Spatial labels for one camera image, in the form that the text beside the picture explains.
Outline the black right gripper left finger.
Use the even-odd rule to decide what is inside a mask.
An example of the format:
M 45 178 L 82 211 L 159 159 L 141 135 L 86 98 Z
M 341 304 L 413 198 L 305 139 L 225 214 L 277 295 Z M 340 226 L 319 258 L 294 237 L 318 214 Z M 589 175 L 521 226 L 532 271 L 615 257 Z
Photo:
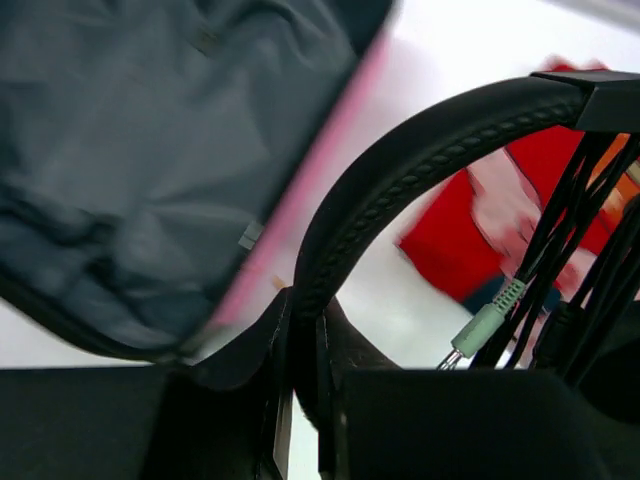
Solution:
M 291 293 L 191 367 L 5 370 L 5 479 L 283 479 Z

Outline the pink hard-shell suitcase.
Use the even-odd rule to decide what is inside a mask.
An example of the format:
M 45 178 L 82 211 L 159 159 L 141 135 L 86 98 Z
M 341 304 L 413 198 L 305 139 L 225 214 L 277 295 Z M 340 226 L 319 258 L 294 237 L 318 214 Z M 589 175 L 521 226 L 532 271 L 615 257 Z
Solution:
M 197 352 L 389 1 L 5 1 L 1 297 L 122 360 Z

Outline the red patterned cloth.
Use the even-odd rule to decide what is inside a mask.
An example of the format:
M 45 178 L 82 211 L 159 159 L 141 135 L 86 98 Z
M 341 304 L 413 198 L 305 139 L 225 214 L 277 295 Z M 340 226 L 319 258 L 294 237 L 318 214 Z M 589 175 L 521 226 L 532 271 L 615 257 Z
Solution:
M 514 276 L 582 137 L 553 127 L 460 170 L 399 248 L 429 283 L 476 312 Z

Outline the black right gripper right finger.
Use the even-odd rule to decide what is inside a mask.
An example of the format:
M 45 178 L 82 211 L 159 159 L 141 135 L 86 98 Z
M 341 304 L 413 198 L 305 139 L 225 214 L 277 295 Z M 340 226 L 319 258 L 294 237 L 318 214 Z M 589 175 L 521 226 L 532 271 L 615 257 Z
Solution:
M 329 306 L 319 322 L 325 479 L 635 479 L 639 345 L 573 391 L 546 373 L 403 370 Z

